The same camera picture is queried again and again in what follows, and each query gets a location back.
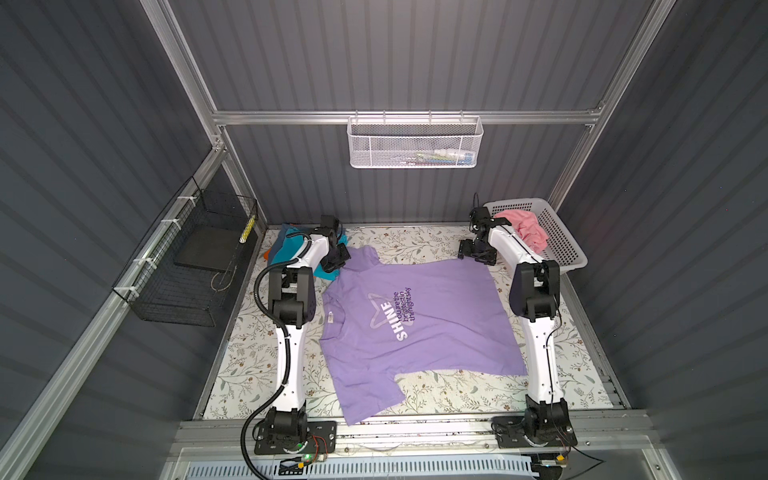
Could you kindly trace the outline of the yellow marker pen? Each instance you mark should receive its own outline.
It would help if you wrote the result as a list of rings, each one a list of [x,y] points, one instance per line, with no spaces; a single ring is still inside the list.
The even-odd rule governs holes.
[[[239,236],[239,243],[245,244],[256,223],[256,216],[251,215]]]

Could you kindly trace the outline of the pink crumpled t shirt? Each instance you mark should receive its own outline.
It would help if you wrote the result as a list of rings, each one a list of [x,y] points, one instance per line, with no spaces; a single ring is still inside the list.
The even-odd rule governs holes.
[[[549,235],[539,224],[533,212],[507,209],[495,214],[494,217],[509,221],[518,236],[536,254],[541,255],[547,248]]]

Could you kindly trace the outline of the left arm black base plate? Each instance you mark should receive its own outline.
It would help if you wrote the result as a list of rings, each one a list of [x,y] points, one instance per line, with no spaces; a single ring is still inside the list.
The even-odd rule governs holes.
[[[266,420],[252,429],[256,455],[329,454],[335,451],[337,423],[316,421],[298,427],[273,426]]]

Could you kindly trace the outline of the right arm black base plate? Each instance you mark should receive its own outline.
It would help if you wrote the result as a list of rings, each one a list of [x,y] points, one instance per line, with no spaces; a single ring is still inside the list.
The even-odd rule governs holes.
[[[550,420],[541,421],[525,416],[495,416],[491,418],[491,431],[500,448],[563,447],[578,445],[570,425],[561,426]]]

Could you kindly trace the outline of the folded blue grey t shirt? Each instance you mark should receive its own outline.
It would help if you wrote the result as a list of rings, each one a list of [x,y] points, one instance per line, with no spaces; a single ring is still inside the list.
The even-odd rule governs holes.
[[[308,263],[310,231],[314,227],[295,227],[284,224],[271,249],[267,265],[285,263],[291,268],[312,267]]]

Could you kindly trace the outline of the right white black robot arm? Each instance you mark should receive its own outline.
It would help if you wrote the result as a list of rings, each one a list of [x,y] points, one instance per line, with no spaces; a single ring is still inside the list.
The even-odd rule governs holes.
[[[460,259],[472,258],[489,266],[503,259],[511,269],[508,302],[522,320],[528,360],[529,386],[521,427],[531,444],[544,446],[570,426],[555,352],[555,332],[562,326],[560,266],[535,253],[509,220],[492,216],[484,206],[471,210],[469,230],[475,238],[460,242]]]

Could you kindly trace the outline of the markers in white basket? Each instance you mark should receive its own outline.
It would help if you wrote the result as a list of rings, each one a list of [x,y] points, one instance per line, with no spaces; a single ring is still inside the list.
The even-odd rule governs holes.
[[[476,164],[476,153],[462,149],[438,149],[399,155],[394,162],[406,166],[473,167]]]

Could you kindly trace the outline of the purple printed t shirt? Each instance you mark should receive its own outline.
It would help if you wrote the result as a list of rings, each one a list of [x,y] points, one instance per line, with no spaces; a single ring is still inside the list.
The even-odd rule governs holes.
[[[526,375],[487,266],[470,259],[385,264],[371,246],[349,253],[323,292],[320,339],[347,424],[402,403],[400,374]]]

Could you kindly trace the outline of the floral patterned table mat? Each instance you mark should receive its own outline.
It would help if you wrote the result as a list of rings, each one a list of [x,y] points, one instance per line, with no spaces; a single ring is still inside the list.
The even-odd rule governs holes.
[[[453,258],[466,227],[458,225],[347,227],[353,247],[370,245],[385,263],[416,264]],[[237,313],[233,329],[213,374],[213,383],[197,417],[203,420],[244,419],[275,389],[277,341],[272,322],[256,307],[252,287]],[[561,388],[572,411],[610,409],[618,402],[607,378],[589,353],[581,327],[569,306],[561,305],[563,324],[555,334]],[[311,323],[304,350],[304,389],[312,417],[339,417],[341,405],[323,358],[319,340],[324,317]],[[387,409],[389,415],[504,413],[525,406],[528,381],[521,376],[492,376],[465,370],[399,375],[396,385],[405,399]]]

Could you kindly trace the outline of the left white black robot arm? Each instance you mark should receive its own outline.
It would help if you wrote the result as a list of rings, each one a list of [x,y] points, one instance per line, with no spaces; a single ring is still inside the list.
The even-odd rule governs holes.
[[[278,387],[268,402],[266,428],[300,442],[308,433],[302,374],[306,325],[317,306],[315,273],[335,272],[350,258],[343,233],[333,215],[323,215],[315,227],[285,225],[254,285],[257,306],[275,324],[278,340]]]

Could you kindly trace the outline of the white plastic laundry basket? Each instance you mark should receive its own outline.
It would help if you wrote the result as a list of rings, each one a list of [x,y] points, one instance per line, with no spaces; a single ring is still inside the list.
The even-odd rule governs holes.
[[[567,229],[550,204],[541,198],[520,198],[486,202],[484,206],[491,215],[505,210],[532,212],[538,225],[547,233],[547,245],[541,256],[556,260],[562,273],[587,266],[588,259],[573,235]]]

